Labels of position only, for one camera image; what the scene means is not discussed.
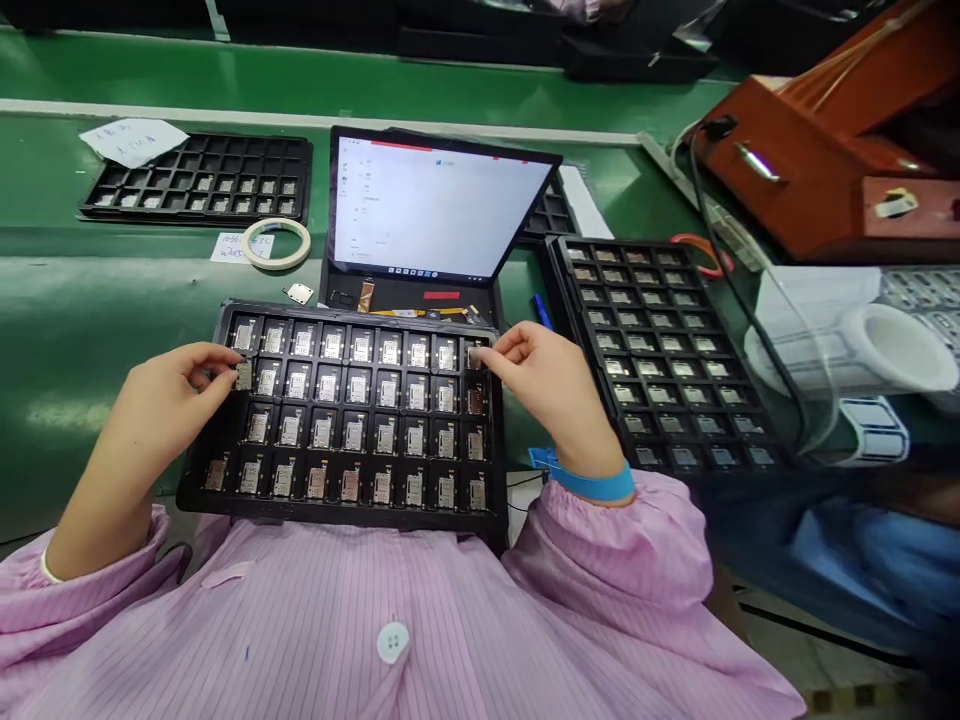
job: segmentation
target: white paper note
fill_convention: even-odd
[[[164,120],[115,120],[80,133],[80,139],[101,157],[137,168],[186,142],[187,135]]]
[[[250,261],[243,254],[243,233],[220,233],[217,244],[213,248],[210,262],[230,262],[239,265],[249,265]],[[273,250],[273,235],[259,235],[250,243],[250,248],[258,257],[270,259]]]

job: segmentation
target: blue wristband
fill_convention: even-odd
[[[548,468],[550,476],[574,495],[597,502],[617,502],[628,497],[635,488],[630,465],[623,461],[623,470],[608,478],[585,478],[560,467],[553,448],[530,448],[530,462],[535,468]]]

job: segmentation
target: black cable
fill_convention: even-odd
[[[710,222],[710,214],[707,212],[707,203],[704,200],[703,183],[700,180],[700,168],[697,164],[697,138],[700,136],[700,131],[707,128],[710,123],[720,126],[721,121],[724,124],[730,125],[731,130],[733,127],[735,127],[735,125],[732,124],[734,122],[733,119],[724,116],[724,118],[721,118],[719,121],[700,121],[693,126],[693,133],[690,135],[690,173],[693,176],[693,190],[697,196],[697,209],[700,211],[700,217],[703,219],[703,224],[707,226],[707,239],[710,241],[710,247],[713,248],[713,254],[717,256],[717,265],[720,266],[720,272],[723,275],[723,279],[727,281],[727,285],[729,286],[730,291],[733,293],[734,298],[736,298],[737,304],[740,306],[743,314],[747,316],[747,320],[749,321],[750,325],[753,326],[754,331],[757,333],[757,337],[760,338],[760,344],[763,345],[763,349],[770,357],[770,361],[773,363],[774,369],[783,380],[783,384],[787,388],[787,393],[789,394],[790,399],[793,400],[794,404],[797,406],[797,413],[800,417],[793,449],[794,452],[798,452],[803,447],[804,438],[807,435],[807,428],[809,426],[807,409],[804,407],[803,401],[800,399],[800,389],[793,381],[793,377],[790,375],[789,371],[787,371],[787,369],[784,367],[783,362],[780,360],[780,354],[776,351],[776,348],[774,348],[773,341],[770,339],[770,336],[767,335],[767,331],[764,330],[763,325],[761,325],[757,320],[757,316],[754,314],[753,308],[743,299],[743,296],[740,294],[737,286],[727,274],[727,266],[723,263],[720,244],[717,240],[716,233],[713,231],[713,223]]]

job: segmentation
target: hand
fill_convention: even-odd
[[[154,481],[230,394],[237,372],[229,365],[242,360],[220,345],[194,343],[130,371],[47,546],[55,577],[89,575],[143,547]]]
[[[226,400],[237,379],[229,365],[242,361],[229,348],[199,342],[137,365],[100,431],[88,472],[123,467],[125,482],[148,490]]]
[[[588,478],[623,470],[623,452],[579,347],[524,321],[480,358],[540,421],[568,472]]]

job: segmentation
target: masking tape roll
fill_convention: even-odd
[[[253,252],[253,248],[250,247],[250,243],[253,242],[253,239],[257,237],[260,233],[267,232],[268,230],[292,230],[300,236],[300,247],[285,258],[267,259],[262,258]],[[307,256],[310,254],[310,233],[307,232],[307,229],[298,223],[296,220],[288,220],[286,218],[265,218],[259,222],[255,222],[253,225],[248,227],[243,233],[243,242],[241,245],[243,250],[244,257],[250,261],[250,264],[254,267],[258,267],[261,270],[289,270],[294,268],[304,260],[307,259]]]

